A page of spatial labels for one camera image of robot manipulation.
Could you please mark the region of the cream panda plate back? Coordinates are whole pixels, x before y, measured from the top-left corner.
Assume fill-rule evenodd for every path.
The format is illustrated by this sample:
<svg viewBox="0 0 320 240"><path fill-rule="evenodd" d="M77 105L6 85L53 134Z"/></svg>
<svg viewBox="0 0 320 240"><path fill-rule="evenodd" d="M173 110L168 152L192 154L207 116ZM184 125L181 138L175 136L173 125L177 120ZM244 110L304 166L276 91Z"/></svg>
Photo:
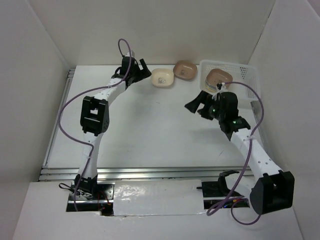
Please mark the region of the cream panda plate back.
<svg viewBox="0 0 320 240"><path fill-rule="evenodd" d="M169 88L174 83L174 72L167 68L156 68L151 72L151 83L157 88Z"/></svg>

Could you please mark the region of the brown panda plate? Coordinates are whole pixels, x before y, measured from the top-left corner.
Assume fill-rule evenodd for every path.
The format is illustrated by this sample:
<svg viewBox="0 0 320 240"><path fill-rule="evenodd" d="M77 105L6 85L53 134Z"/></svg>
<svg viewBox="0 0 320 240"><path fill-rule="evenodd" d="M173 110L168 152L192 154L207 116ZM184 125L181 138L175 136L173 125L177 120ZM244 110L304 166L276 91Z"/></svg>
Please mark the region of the brown panda plate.
<svg viewBox="0 0 320 240"><path fill-rule="evenodd" d="M198 67L188 60L179 60L173 67L174 75L186 81L194 79L197 71Z"/></svg>
<svg viewBox="0 0 320 240"><path fill-rule="evenodd" d="M212 85L217 85L221 83L232 82L233 76L224 70L214 68L208 73L205 80L207 80Z"/></svg>

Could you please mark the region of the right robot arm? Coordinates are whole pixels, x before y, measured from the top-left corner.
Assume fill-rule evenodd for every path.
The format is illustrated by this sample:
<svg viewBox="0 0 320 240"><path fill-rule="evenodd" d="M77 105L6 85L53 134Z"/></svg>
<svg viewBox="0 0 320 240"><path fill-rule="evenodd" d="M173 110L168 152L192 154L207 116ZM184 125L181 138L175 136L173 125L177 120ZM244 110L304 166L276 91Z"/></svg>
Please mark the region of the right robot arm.
<svg viewBox="0 0 320 240"><path fill-rule="evenodd" d="M229 170L219 174L218 191L223 196L234 192L249 200L258 215L288 209L293 205L295 178L283 171L254 139L253 129L239 115L238 98L233 92L213 96L205 91L185 104L191 113L199 113L207 120L217 120L221 131L239 150L254 180L246 179L243 171Z"/></svg>

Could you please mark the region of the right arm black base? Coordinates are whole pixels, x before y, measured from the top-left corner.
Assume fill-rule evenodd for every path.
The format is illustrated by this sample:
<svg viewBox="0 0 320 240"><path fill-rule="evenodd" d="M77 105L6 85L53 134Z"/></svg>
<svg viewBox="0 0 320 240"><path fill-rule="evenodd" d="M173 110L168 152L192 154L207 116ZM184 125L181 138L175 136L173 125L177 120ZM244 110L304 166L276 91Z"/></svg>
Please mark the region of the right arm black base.
<svg viewBox="0 0 320 240"><path fill-rule="evenodd" d="M202 191L202 195L204 198L203 204L205 210L208 210L212 205L219 203L228 195L230 189L227 187L225 178L231 174L238 173L239 171L235 170L224 171L219 174L217 181L203 181L200 186L196 187L197 190ZM243 197L241 197L241 195L238 192L234 191L230 199L222 206L222 208L231 208L232 204L236 203L241 198ZM248 200L245 199L244 201L241 201L235 207L248 208Z"/></svg>

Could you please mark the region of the brown panda plate back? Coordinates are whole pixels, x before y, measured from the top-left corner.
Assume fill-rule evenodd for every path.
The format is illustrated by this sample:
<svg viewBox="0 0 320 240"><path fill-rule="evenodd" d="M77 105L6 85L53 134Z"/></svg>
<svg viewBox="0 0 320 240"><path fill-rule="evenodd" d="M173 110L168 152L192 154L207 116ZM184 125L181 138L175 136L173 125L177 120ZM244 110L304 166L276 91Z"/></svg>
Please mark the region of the brown panda plate back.
<svg viewBox="0 0 320 240"><path fill-rule="evenodd" d="M174 75L186 81L194 79L197 71L198 67L188 60L179 60L173 67Z"/></svg>

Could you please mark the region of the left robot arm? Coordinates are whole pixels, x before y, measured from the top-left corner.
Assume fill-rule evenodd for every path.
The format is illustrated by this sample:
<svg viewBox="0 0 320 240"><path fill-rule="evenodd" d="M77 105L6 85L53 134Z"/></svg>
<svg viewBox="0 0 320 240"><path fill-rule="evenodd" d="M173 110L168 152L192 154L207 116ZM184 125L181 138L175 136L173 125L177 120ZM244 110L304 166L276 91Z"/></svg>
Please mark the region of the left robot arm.
<svg viewBox="0 0 320 240"><path fill-rule="evenodd" d="M82 100L80 125L83 131L82 163L74 184L88 200L99 193L98 155L102 137L110 125L109 108L112 102L134 83L151 76L145 60L124 56L121 66L112 75L107 88L94 96L85 96Z"/></svg>

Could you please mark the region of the purple panda plate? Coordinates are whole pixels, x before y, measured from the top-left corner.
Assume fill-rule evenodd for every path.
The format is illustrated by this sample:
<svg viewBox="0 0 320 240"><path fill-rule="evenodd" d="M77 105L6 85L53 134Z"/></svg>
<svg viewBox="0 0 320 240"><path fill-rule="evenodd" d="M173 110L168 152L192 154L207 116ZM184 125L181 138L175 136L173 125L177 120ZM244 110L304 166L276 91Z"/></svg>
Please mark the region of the purple panda plate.
<svg viewBox="0 0 320 240"><path fill-rule="evenodd" d="M207 80L205 80L204 86L205 86L205 89L210 93L216 93L217 92L217 86L216 85L212 85Z"/></svg>

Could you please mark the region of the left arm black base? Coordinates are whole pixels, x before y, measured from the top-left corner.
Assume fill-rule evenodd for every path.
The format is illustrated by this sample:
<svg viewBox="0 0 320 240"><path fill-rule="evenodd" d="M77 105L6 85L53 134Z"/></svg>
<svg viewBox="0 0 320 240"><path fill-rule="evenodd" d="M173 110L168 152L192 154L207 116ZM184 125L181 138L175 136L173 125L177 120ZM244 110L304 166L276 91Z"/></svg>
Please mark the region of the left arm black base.
<svg viewBox="0 0 320 240"><path fill-rule="evenodd" d="M99 184L95 193L78 189L76 195L74 184L59 183L58 187L68 191L66 212L98 212L108 217L114 215L114 184Z"/></svg>

